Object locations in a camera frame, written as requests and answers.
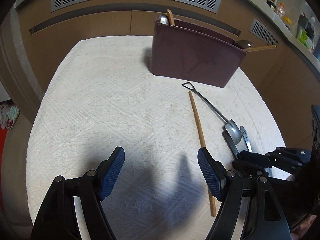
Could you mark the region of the brown wooden spoon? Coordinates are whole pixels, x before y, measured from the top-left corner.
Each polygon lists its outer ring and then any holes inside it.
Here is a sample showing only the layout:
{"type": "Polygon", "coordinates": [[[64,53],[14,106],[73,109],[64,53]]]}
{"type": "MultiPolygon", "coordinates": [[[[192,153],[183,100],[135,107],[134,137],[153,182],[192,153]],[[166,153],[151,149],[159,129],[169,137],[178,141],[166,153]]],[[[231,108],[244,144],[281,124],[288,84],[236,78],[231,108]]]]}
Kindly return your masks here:
{"type": "Polygon", "coordinates": [[[172,26],[175,26],[174,17],[173,17],[172,11],[170,9],[167,9],[167,17],[169,20],[169,24],[172,26]]]}

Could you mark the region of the steel spoon in holder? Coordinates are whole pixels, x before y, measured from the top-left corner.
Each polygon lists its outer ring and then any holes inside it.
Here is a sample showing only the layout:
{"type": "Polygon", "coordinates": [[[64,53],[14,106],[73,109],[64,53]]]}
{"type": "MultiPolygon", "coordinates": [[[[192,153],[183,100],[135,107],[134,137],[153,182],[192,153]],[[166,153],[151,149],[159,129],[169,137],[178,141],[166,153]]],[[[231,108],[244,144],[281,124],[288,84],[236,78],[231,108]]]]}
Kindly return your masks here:
{"type": "Polygon", "coordinates": [[[166,15],[159,15],[158,19],[159,19],[159,23],[161,24],[170,24],[169,19],[166,15]]]}

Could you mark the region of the wooden chopstick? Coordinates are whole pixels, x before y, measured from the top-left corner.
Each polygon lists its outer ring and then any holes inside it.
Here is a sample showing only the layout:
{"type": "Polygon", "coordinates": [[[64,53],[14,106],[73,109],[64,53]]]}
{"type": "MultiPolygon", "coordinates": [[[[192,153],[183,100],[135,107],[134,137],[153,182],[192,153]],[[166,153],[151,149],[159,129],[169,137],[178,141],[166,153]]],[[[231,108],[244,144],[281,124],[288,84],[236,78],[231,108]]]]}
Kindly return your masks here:
{"type": "MultiPolygon", "coordinates": [[[[201,150],[200,150],[200,160],[204,160],[204,155],[203,155],[203,149],[206,148],[206,142],[204,139],[204,135],[203,135],[203,130],[202,130],[202,126],[201,126],[201,122],[200,122],[200,117],[197,111],[197,107],[194,101],[194,97],[192,95],[192,92],[189,91],[189,98],[190,98],[190,103],[191,103],[191,107],[193,109],[193,114],[194,114],[194,118],[195,118],[195,122],[196,122],[196,127],[197,127],[197,132],[199,135],[199,140],[200,140],[200,145],[201,145],[201,150]]],[[[216,202],[215,202],[215,198],[214,196],[211,194],[210,189],[208,188],[208,196],[209,196],[209,203],[210,203],[210,214],[212,217],[216,217],[217,215],[217,210],[216,210],[216,202]]]]}
{"type": "Polygon", "coordinates": [[[270,46],[260,46],[260,47],[254,47],[254,48],[246,48],[243,49],[243,51],[250,53],[250,52],[256,52],[256,51],[263,51],[263,50],[270,50],[270,49],[276,49],[276,45],[270,45],[270,46]]]}

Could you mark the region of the white textured cloth mat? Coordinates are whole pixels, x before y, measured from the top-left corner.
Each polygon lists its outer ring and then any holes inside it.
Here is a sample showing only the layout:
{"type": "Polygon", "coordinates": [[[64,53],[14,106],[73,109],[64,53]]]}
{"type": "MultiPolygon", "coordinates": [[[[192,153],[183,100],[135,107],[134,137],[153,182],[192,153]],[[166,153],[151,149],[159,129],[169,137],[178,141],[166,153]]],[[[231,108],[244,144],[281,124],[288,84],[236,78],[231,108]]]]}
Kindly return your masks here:
{"type": "MultiPolygon", "coordinates": [[[[152,38],[77,42],[59,61],[27,148],[32,239],[205,239],[214,217],[197,154],[200,140],[183,80],[153,75],[152,38]],[[125,161],[100,201],[99,164],[125,161]]],[[[220,118],[193,96],[206,147],[233,156],[220,118]]]]}

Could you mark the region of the maroon plastic utensil holder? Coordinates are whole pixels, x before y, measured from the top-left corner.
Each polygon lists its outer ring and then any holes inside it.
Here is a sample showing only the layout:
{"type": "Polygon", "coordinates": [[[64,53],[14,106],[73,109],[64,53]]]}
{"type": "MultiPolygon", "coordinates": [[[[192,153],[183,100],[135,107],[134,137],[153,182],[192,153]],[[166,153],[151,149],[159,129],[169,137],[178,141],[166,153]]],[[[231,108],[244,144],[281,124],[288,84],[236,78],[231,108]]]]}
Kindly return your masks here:
{"type": "Polygon", "coordinates": [[[149,71],[157,76],[223,88],[247,52],[217,31],[176,19],[174,25],[156,17],[149,71]]]}

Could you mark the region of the metal utensil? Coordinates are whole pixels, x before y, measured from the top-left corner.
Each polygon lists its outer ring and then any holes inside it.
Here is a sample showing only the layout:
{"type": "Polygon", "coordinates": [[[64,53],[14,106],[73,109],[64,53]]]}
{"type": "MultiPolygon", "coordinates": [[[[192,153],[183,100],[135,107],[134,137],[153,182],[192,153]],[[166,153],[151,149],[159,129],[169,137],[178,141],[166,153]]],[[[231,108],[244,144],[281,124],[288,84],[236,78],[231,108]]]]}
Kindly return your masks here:
{"type": "Polygon", "coordinates": [[[247,146],[247,149],[249,152],[252,152],[252,146],[251,146],[251,143],[250,143],[250,140],[249,140],[249,137],[248,137],[248,134],[247,134],[247,131],[246,129],[244,128],[244,126],[240,126],[240,132],[242,134],[242,137],[244,139],[244,142],[247,146]]]}

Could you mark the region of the small grey ventilation grille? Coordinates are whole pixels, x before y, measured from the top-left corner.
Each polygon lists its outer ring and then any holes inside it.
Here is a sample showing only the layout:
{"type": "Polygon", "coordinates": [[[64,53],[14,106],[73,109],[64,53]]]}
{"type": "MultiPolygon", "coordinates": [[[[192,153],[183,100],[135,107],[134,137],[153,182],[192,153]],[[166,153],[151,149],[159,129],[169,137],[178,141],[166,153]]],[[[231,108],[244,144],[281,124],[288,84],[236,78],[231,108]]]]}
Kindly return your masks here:
{"type": "Polygon", "coordinates": [[[268,45],[275,45],[276,46],[278,44],[278,40],[274,36],[274,34],[271,31],[269,31],[257,19],[253,20],[252,25],[249,29],[249,32],[268,45]]]}

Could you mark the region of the metal shovel-shaped spoon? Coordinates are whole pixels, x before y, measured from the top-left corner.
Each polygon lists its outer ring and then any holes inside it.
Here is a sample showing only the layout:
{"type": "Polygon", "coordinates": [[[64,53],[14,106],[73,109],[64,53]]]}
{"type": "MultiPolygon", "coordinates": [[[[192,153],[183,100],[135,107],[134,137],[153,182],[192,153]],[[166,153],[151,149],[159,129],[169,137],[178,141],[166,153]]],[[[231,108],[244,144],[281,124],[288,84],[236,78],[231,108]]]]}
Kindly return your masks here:
{"type": "Polygon", "coordinates": [[[242,139],[242,134],[233,119],[227,119],[208,99],[196,90],[191,82],[185,82],[182,86],[195,93],[224,123],[223,129],[231,137],[232,142],[237,145],[242,139]]]}

